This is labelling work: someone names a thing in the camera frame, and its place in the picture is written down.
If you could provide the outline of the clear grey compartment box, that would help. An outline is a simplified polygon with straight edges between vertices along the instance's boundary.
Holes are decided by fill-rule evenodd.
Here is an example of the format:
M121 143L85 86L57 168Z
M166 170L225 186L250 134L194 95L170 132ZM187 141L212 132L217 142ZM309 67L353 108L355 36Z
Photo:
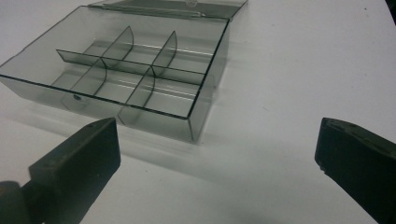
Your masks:
M102 0L80 6L0 65L43 105L194 143L248 0Z

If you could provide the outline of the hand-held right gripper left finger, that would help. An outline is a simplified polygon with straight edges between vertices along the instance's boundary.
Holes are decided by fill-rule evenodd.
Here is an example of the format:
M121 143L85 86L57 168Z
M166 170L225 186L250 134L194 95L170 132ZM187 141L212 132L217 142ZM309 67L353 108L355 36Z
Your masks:
M29 166L22 187L34 224L79 224L120 167L117 123L92 122Z

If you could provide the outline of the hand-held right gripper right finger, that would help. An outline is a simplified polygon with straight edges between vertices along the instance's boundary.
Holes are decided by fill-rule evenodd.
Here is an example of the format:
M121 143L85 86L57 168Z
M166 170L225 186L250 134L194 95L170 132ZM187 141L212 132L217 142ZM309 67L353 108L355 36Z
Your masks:
M315 161L378 224L396 224L396 144L359 125L324 118Z

